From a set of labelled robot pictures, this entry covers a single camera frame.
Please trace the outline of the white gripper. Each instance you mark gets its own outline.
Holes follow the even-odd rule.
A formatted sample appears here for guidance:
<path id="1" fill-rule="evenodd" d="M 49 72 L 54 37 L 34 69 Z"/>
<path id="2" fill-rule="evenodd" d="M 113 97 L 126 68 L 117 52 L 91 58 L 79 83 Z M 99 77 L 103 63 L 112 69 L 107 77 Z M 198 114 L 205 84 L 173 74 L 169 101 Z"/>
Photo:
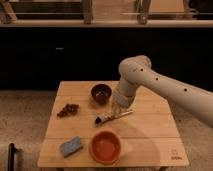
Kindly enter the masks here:
<path id="1" fill-rule="evenodd" d="M 123 95 L 118 90 L 114 90 L 112 93 L 112 111 L 114 113 L 121 113 L 127 110 L 132 104 L 132 98 Z"/>

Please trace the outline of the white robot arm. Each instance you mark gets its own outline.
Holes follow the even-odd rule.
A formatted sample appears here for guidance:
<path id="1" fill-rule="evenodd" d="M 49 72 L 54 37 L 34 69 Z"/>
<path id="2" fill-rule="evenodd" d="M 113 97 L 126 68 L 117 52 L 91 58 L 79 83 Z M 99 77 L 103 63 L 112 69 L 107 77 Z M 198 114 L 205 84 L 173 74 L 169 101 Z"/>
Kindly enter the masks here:
<path id="1" fill-rule="evenodd" d="M 213 92 L 153 71 L 151 60 L 145 55 L 122 60 L 118 70 L 120 80 L 113 92 L 113 102 L 120 108 L 129 108 L 137 89 L 144 86 L 161 97 L 174 101 L 199 121 L 213 128 Z"/>

